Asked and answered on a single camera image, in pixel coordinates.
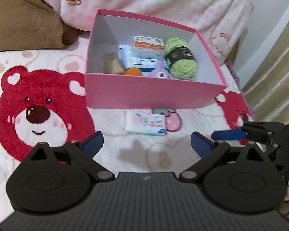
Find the green yarn ball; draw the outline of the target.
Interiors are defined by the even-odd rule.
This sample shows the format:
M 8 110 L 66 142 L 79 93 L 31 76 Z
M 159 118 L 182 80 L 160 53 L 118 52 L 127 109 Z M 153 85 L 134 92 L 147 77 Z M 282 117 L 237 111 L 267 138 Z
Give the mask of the green yarn ball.
M 188 43 L 181 38 L 169 38 L 165 43 L 165 60 L 174 79 L 195 80 L 198 64 Z

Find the purple plush toy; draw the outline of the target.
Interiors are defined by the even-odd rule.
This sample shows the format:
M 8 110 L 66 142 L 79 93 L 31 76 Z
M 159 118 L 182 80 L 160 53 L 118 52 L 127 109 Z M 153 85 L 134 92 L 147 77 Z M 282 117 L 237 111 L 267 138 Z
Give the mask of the purple plush toy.
M 164 60 L 159 60 L 155 64 L 155 69 L 153 69 L 149 75 L 152 78 L 163 78 L 163 79 L 172 79 L 172 75 L 170 72 L 165 68 Z

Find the blue white tissue pack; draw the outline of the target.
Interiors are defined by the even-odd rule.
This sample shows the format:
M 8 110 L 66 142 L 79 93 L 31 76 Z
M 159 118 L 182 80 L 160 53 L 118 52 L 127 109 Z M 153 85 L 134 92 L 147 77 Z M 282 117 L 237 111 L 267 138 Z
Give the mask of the blue white tissue pack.
M 128 70 L 130 68 L 138 68 L 145 73 L 153 71 L 153 69 L 155 69 L 156 63 L 159 61 L 159 59 L 133 57 L 131 55 L 130 47 L 119 48 L 118 58 L 121 61 L 125 70 Z

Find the orange makeup sponge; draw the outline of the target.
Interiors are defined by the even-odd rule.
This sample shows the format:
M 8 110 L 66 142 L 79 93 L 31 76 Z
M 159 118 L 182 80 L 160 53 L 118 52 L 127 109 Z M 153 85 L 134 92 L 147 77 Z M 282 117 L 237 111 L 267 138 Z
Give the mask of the orange makeup sponge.
M 139 68 L 129 68 L 125 70 L 124 75 L 128 76 L 143 76 L 141 70 Z

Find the clear floss pick box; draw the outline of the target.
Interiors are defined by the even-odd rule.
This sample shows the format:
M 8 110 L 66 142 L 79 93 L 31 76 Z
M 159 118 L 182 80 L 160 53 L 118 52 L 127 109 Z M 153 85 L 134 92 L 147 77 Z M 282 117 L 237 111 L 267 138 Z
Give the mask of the clear floss pick box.
M 162 39 L 133 36 L 131 55 L 136 58 L 162 59 L 165 53 L 164 42 Z

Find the beige foundation bottle gold cap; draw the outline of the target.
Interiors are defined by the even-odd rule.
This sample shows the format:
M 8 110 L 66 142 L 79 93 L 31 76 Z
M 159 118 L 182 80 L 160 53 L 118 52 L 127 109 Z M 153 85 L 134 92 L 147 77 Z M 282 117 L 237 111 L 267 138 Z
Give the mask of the beige foundation bottle gold cap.
M 106 74 L 124 74 L 125 70 L 120 63 L 116 52 L 103 55 L 103 71 Z

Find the white wet wipes pack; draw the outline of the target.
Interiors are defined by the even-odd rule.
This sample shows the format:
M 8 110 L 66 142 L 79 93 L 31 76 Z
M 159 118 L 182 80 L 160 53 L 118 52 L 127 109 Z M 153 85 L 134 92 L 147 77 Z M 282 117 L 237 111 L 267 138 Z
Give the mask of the white wet wipes pack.
M 163 136 L 167 134 L 166 117 L 161 114 L 126 111 L 124 130 L 132 134 Z

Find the red bear plush blanket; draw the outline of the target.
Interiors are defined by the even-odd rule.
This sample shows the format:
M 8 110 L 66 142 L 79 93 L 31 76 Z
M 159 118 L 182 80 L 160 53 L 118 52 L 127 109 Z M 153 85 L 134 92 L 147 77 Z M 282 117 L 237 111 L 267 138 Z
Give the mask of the red bear plush blanket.
M 55 91 L 54 102 L 42 110 L 41 124 L 32 124 L 21 113 L 20 144 L 15 151 L 8 151 L 0 143 L 0 223 L 13 212 L 6 194 L 6 183 L 18 167 L 20 159 L 40 141 L 52 146 L 71 139 L 74 124 L 80 124 L 76 138 L 82 140 L 97 130 L 104 135 L 104 146 L 95 157 L 101 165 L 118 172 L 180 172 L 199 160 L 190 147 L 192 132 L 210 136 L 215 130 L 229 128 L 222 107 L 211 101 L 206 107 L 170 112 L 167 120 L 171 130 L 164 136 L 130 134 L 124 131 L 124 111 L 90 109 L 86 106 L 83 87 L 76 81 L 84 77 L 89 34 L 83 33 L 66 49 L 26 50 L 0 52 L 0 98 L 3 90 L 1 79 L 11 68 L 25 67 L 41 77 L 49 77 L 46 92 Z M 0 115 L 0 122 L 15 129 L 13 109 L 17 102 L 9 99 L 4 106 L 7 114 Z

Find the pink cartoon quilt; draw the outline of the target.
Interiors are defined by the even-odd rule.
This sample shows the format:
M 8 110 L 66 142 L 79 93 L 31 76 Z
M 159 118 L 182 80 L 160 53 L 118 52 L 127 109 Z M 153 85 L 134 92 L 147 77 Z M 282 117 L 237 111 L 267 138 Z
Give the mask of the pink cartoon quilt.
M 252 0 L 43 0 L 74 28 L 90 31 L 99 9 L 148 15 L 197 29 L 219 64 L 243 32 Z

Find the brown pillow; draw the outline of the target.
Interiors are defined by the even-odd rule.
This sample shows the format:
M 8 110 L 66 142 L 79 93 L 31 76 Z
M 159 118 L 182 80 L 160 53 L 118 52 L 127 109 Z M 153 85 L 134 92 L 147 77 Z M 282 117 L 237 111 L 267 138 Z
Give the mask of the brown pillow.
M 0 0 L 0 52 L 61 49 L 81 33 L 42 0 Z

